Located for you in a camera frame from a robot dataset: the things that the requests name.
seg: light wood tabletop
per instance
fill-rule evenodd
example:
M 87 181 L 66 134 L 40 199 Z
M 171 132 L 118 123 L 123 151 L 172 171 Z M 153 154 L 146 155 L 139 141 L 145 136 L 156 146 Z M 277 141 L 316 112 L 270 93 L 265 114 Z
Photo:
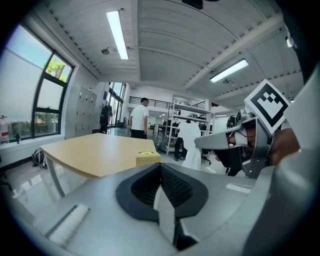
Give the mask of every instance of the light wood tabletop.
M 156 152 L 151 139 L 102 133 L 42 145 L 41 149 L 61 166 L 89 178 L 134 168 L 139 152 Z

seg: tree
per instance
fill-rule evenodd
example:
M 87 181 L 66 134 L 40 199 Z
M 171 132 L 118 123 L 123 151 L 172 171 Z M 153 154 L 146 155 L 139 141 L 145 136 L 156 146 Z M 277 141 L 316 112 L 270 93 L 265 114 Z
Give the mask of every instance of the tree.
M 65 63 L 53 58 L 50 60 L 49 65 L 46 68 L 45 72 L 58 78 L 63 82 L 67 82 L 67 75 L 62 74 L 62 72 L 65 70 L 65 67 L 66 67 Z

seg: bottle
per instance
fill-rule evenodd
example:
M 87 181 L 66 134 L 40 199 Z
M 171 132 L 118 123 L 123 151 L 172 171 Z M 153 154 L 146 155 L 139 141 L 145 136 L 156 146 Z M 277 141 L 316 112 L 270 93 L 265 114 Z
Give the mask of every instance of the bottle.
M 8 123 L 6 121 L 7 116 L 2 116 L 2 123 L 1 123 L 1 144 L 9 143 L 9 132 L 8 132 Z

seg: person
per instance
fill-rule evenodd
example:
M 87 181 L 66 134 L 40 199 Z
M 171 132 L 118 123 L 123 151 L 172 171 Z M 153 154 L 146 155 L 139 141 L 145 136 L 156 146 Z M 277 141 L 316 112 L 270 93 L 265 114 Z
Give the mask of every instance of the person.
M 191 121 L 187 120 L 186 122 L 181 122 L 179 123 L 178 127 L 176 128 L 178 130 L 178 138 L 176 139 L 175 145 L 174 145 L 174 157 L 173 159 L 178 161 L 180 160 L 185 160 L 186 155 L 187 155 L 187 150 L 185 149 L 184 146 L 182 146 L 182 154 L 179 156 L 179 151 L 180 151 L 180 145 L 181 143 L 184 143 L 184 140 L 182 139 L 182 136 L 185 133 L 188 133 L 188 125 L 190 124 Z
M 109 105 L 109 102 L 106 102 L 100 114 L 100 133 L 105 134 L 107 132 L 108 124 L 110 122 L 111 117 L 112 107 Z
M 147 98 L 141 99 L 141 105 L 136 106 L 129 118 L 129 128 L 131 138 L 146 139 L 147 138 L 147 117 L 149 110 L 147 108 L 149 100 Z

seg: window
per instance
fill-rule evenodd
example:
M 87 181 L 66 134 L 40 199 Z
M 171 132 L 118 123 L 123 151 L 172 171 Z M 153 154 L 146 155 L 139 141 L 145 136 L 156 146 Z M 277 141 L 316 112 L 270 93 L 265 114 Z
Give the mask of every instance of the window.
M 35 135 L 58 133 L 59 115 L 54 113 L 35 113 L 34 133 Z
M 71 71 L 61 57 L 51 55 L 34 98 L 34 136 L 60 133 L 62 103 Z
M 9 139 L 32 135 L 35 92 L 51 51 L 18 26 L 0 61 L 0 115 L 7 117 Z
M 112 107 L 112 118 L 110 122 L 112 127 L 116 127 L 117 123 L 120 121 L 125 90 L 125 83 L 113 82 L 110 85 L 107 101 L 110 100 L 110 106 Z
M 122 89 L 122 83 L 121 82 L 115 82 L 114 83 L 114 86 L 113 86 L 113 92 L 115 94 L 117 94 L 118 96 L 121 96 L 120 92 L 121 92 L 121 89 Z
M 45 72 L 66 83 L 71 72 L 71 67 L 54 55 Z
M 47 79 L 43 79 L 37 107 L 58 110 L 62 91 L 62 86 Z
M 60 133 L 62 103 L 73 67 L 18 25 L 0 60 L 0 115 L 10 141 Z
M 52 52 L 21 25 L 13 32 L 6 48 L 41 69 L 47 64 Z

